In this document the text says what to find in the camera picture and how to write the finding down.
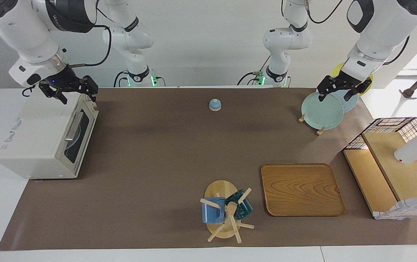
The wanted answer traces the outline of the light blue racked plate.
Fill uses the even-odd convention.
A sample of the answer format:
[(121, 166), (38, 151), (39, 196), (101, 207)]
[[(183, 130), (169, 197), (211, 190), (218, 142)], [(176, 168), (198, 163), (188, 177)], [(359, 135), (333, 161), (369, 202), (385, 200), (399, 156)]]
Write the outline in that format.
[(352, 110), (358, 102), (359, 95), (353, 95), (348, 101), (345, 101), (344, 96), (347, 94), (349, 90), (338, 90), (336, 92), (331, 93), (332, 96), (335, 96), (338, 100), (341, 101), (343, 106), (344, 113)]

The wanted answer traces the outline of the dark green ceramic mug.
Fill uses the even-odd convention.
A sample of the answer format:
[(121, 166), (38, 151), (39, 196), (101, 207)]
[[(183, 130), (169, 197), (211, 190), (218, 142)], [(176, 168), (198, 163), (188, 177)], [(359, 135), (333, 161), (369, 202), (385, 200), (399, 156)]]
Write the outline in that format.
[(236, 220), (245, 219), (248, 215), (250, 215), (253, 212), (253, 207), (250, 204), (248, 198), (245, 198), (241, 203), (238, 203), (239, 199), (243, 196), (244, 193), (245, 191), (243, 189), (240, 189), (225, 199), (226, 206), (229, 202), (235, 202), (235, 204), (237, 204), (237, 210), (234, 214), (234, 219)]

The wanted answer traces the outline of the wooden mug tree stand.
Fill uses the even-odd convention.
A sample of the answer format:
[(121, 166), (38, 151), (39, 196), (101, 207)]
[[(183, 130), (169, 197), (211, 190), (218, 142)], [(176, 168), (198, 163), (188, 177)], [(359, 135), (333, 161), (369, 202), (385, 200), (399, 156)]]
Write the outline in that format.
[[(226, 180), (216, 180), (207, 186), (204, 192), (204, 197), (202, 198), (223, 197), (226, 199), (237, 191), (238, 189), (231, 182)], [(245, 198), (248, 198), (251, 189), (248, 188), (244, 191), (245, 193), (239, 199), (238, 203), (241, 203)], [(215, 238), (228, 239), (235, 237), (238, 244), (242, 243), (239, 229), (254, 229), (255, 226), (243, 223), (242, 219), (234, 219), (236, 210), (237, 204), (235, 204), (235, 202), (229, 202), (227, 206), (225, 205), (225, 222), (220, 224), (206, 224), (207, 229), (211, 233), (210, 237), (207, 239), (208, 242), (213, 241)]]

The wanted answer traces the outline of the blue ceramic mug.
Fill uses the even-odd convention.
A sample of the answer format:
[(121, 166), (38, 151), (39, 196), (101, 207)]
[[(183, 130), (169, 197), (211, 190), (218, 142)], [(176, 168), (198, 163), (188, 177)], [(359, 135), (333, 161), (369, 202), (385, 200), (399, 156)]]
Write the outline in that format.
[(225, 222), (225, 198), (201, 198), (202, 222), (205, 224), (220, 224)]

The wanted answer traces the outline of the brown table mat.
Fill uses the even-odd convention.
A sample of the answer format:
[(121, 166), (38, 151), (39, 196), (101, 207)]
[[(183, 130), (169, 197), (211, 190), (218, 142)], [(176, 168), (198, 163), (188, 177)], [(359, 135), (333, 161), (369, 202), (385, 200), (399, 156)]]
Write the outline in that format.
[[(375, 220), (341, 150), (372, 118), (362, 102), (317, 136), (299, 124), (311, 88), (104, 88), (77, 179), (27, 183), (0, 251), (237, 246), (207, 242), (199, 199), (213, 181), (252, 189), (242, 247), (415, 245), (417, 217)], [(211, 111), (219, 99), (222, 108)], [(346, 212), (272, 217), (264, 164), (327, 163)]]

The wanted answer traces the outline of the pale green plate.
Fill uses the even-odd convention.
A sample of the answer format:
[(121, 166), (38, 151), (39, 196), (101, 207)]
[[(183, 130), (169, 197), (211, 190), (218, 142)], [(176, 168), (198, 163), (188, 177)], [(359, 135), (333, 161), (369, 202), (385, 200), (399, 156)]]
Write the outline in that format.
[(341, 101), (335, 96), (328, 95), (323, 101), (320, 101), (319, 93), (315, 92), (303, 100), (301, 115), (312, 128), (330, 130), (341, 123), (344, 109)]

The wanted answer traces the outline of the wooden serving tray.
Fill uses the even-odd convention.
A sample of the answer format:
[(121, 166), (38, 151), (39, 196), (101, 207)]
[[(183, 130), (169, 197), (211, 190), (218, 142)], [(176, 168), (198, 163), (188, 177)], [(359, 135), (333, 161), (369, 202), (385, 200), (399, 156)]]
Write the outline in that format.
[(264, 164), (260, 171), (270, 216), (342, 216), (346, 212), (334, 171), (326, 163)]

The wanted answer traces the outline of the white toaster oven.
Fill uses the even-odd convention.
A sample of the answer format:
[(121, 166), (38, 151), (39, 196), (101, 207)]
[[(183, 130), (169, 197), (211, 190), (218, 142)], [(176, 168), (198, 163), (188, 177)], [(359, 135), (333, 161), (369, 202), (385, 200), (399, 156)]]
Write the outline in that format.
[(65, 94), (67, 104), (34, 90), (0, 147), (0, 164), (25, 179), (74, 179), (73, 164), (67, 162), (64, 140), (74, 113), (85, 108), (95, 116), (97, 104), (89, 96)]

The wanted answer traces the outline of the light blue round plate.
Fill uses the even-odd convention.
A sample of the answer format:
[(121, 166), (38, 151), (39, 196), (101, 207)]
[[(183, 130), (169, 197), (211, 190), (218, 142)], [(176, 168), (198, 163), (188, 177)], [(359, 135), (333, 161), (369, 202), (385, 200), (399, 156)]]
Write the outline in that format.
[(73, 140), (67, 143), (67, 147), (65, 150), (69, 150), (71, 147), (74, 147), (76, 144), (80, 143), (82, 139), (82, 126), (79, 125), (76, 129), (76, 133), (74, 134)]

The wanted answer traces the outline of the oven door with metal handle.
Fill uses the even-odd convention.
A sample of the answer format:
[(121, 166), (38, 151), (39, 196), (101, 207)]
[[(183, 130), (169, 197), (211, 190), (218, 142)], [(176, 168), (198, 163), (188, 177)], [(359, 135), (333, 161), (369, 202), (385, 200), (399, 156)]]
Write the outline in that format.
[(69, 150), (64, 150), (64, 156), (67, 158), (67, 162), (73, 164), (74, 172), (77, 174), (79, 172), (80, 166), (82, 164), (83, 157), (87, 150), (87, 146), (92, 134), (96, 118), (89, 111), (89, 109), (79, 109), (74, 113), (73, 121), (67, 131), (67, 135), (64, 140), (68, 143), (73, 140), (76, 129), (79, 125), (82, 126), (82, 139), (80, 143), (76, 144), (74, 147), (71, 147)]

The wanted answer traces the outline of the yellow plate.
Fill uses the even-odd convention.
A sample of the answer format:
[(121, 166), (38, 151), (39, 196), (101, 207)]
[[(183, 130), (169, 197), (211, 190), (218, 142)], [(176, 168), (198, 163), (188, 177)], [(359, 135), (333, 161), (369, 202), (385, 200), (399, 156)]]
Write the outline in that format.
[[(336, 76), (338, 76), (338, 74), (339, 74), (339, 72), (340, 72), (340, 70), (341, 70), (341, 68), (343, 67), (343, 65), (344, 65), (344, 62), (343, 63), (340, 63), (340, 64), (338, 64), (337, 66), (335, 66), (335, 68), (331, 71), (331, 73), (330, 73), (330, 76), (331, 77), (336, 77)], [(369, 78), (370, 78), (370, 84), (364, 89), (364, 92), (363, 93), (360, 93), (359, 94), (359, 96), (363, 96), (365, 93), (367, 93), (368, 92), (368, 90), (370, 90), (370, 88), (372, 87), (372, 84), (373, 84), (373, 80), (374, 80), (374, 76), (373, 76), (373, 73), (372, 74), (370, 74), (370, 76), (369, 76)]]

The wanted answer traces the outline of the wooden plate rack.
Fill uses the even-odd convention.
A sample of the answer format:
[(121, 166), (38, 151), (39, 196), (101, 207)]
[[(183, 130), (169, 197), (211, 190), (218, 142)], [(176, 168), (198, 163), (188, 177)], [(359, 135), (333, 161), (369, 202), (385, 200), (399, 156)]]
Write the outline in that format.
[[(303, 123), (304, 121), (305, 121), (305, 116), (306, 116), (306, 114), (303, 114), (299, 119), (298, 119), (298, 122), (299, 123)], [(321, 129), (318, 129), (317, 131), (316, 131), (316, 135), (317, 136), (320, 136), (321, 134), (323, 134), (323, 132), (325, 131), (325, 127), (322, 127)]]

